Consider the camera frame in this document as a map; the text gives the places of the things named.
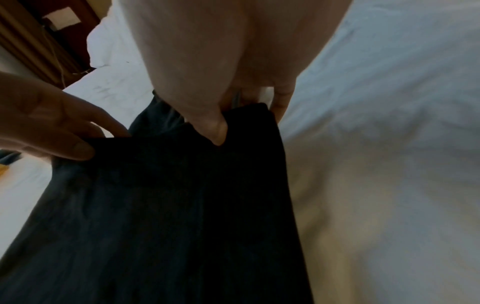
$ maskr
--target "white pillow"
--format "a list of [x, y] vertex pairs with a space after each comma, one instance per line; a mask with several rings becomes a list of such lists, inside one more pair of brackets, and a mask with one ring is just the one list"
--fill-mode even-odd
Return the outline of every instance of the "white pillow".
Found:
[[118, 0], [113, 0], [107, 16], [88, 35], [86, 44], [92, 68], [124, 63], [143, 65]]

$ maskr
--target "fingernail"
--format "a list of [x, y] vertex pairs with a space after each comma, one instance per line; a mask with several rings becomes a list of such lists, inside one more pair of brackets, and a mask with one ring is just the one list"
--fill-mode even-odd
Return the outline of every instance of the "fingernail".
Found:
[[91, 159], [95, 155], [95, 149], [86, 142], [79, 142], [73, 146], [73, 152], [76, 157], [81, 159]]

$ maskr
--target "wooden headboard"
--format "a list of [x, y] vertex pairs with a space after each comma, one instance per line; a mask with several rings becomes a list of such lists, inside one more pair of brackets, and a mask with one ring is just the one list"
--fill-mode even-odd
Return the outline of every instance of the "wooden headboard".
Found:
[[99, 18], [103, 18], [107, 15], [112, 0], [86, 0], [91, 8], [95, 11]]

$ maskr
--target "hand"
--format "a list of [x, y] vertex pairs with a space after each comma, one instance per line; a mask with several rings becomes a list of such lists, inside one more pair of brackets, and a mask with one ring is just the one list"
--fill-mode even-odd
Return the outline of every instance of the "hand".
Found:
[[104, 137], [93, 123], [114, 136], [129, 136], [97, 106], [42, 81], [0, 73], [0, 148], [88, 160], [95, 151], [81, 137]]
[[120, 0], [157, 94], [220, 145], [222, 110], [274, 87], [279, 122], [298, 75], [352, 0]]

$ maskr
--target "white bed sheet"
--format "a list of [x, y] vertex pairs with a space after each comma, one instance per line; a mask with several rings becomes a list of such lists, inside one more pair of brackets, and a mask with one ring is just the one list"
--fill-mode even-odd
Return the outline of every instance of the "white bed sheet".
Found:
[[[317, 303], [480, 302], [480, 2], [357, 0], [280, 124]], [[141, 65], [67, 88], [129, 125]], [[0, 181], [0, 252], [48, 183]]]

